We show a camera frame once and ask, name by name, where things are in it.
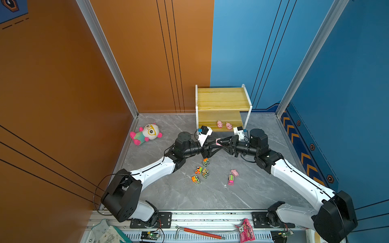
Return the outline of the pink toy pig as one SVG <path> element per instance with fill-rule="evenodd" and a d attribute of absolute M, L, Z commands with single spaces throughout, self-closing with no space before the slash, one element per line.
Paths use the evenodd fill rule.
<path fill-rule="evenodd" d="M 217 127 L 220 128 L 220 129 L 223 127 L 222 121 L 219 120 L 219 121 L 217 122 Z"/>
<path fill-rule="evenodd" d="M 234 177 L 238 177 L 239 176 L 239 173 L 237 172 L 236 169 L 232 169 L 231 170 L 231 174 L 234 175 Z"/>
<path fill-rule="evenodd" d="M 218 145 L 218 146 L 222 146 L 220 143 L 219 143 L 220 139 L 216 139 L 215 141 L 215 144 Z"/>
<path fill-rule="evenodd" d="M 225 126 L 226 126 L 226 128 L 227 128 L 228 130 L 232 130 L 232 129 L 233 129 L 232 124 L 230 124 L 229 122 L 227 122 Z"/>

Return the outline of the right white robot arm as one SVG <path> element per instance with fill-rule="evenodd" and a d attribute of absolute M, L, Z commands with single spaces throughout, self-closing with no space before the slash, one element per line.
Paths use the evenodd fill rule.
<path fill-rule="evenodd" d="M 261 169 L 288 184 L 310 203 L 311 208 L 283 201 L 274 203 L 266 215 L 271 227 L 291 223 L 315 230 L 328 243 L 348 241 L 348 234 L 358 225 L 350 195 L 335 192 L 296 169 L 281 153 L 269 148 L 268 136 L 262 129 L 251 130 L 248 141 L 234 135 L 217 139 L 215 144 L 235 157 L 252 156 Z"/>

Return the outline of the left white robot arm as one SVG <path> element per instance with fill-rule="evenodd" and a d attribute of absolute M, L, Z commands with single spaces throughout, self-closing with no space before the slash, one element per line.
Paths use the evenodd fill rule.
<path fill-rule="evenodd" d="M 137 219 L 149 225 L 158 221 L 159 210 L 149 201 L 141 201 L 144 189 L 179 170 L 186 159 L 201 154 L 208 159 L 222 149 L 219 142 L 210 140 L 208 135 L 200 134 L 199 141 L 194 141 L 189 132 L 178 134 L 174 144 L 168 147 L 163 157 L 156 162 L 138 170 L 121 169 L 111 174 L 107 189 L 101 197 L 101 203 L 118 222 Z"/>

